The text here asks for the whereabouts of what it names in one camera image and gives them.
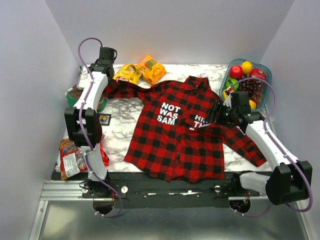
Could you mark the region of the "red black plaid shirt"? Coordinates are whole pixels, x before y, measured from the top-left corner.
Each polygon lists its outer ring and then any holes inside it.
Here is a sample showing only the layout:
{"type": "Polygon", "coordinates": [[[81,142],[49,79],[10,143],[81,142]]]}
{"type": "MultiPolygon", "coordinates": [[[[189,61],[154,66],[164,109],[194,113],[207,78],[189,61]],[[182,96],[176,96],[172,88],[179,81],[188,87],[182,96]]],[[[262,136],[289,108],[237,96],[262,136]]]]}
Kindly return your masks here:
{"type": "Polygon", "coordinates": [[[224,146],[256,167],[266,162],[256,144],[237,127],[206,121],[220,99],[206,77],[165,80],[150,88],[111,80],[103,94],[108,99],[142,101],[124,161],[153,178],[189,183],[223,179],[224,146]]]}

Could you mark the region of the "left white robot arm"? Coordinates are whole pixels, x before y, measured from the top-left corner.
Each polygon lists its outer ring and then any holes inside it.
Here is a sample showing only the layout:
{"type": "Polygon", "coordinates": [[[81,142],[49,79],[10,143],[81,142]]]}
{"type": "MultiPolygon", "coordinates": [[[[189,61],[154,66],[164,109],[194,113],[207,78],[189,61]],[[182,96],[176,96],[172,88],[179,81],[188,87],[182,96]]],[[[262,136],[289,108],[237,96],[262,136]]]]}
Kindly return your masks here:
{"type": "Polygon", "coordinates": [[[98,106],[109,81],[114,77],[113,64],[117,51],[102,46],[98,59],[87,66],[88,80],[82,83],[82,94],[73,107],[65,109],[64,118],[68,137],[82,153],[88,171],[88,182],[101,198],[111,191],[109,174],[103,163],[100,142],[102,125],[99,121],[98,106]]]}

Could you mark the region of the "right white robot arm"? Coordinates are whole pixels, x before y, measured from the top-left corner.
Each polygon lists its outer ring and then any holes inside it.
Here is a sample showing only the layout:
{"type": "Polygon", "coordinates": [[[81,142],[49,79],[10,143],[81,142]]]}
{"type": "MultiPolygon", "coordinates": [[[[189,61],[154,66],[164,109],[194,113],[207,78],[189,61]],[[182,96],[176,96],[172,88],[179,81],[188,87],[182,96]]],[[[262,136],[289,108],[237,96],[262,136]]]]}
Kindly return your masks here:
{"type": "Polygon", "coordinates": [[[206,120],[221,126],[238,127],[256,144],[271,168],[270,175],[253,171],[235,174],[230,183],[234,195],[241,196],[252,190],[266,195],[276,206],[301,200],[313,202],[311,164],[298,160],[271,131],[264,117],[251,110],[247,92],[232,92],[224,102],[215,101],[206,120]]]}

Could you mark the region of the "small black brooch card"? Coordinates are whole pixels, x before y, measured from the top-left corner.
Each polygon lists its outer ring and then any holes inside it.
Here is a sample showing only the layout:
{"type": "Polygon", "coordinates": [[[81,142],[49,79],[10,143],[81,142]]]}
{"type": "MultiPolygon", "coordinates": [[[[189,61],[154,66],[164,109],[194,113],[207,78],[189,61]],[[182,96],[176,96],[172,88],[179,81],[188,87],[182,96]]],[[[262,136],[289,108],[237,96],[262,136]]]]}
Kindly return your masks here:
{"type": "Polygon", "coordinates": [[[110,122],[111,122],[111,114],[104,114],[104,113],[100,113],[98,115],[98,120],[99,120],[99,123],[102,125],[102,126],[109,126],[110,125],[110,122]]]}

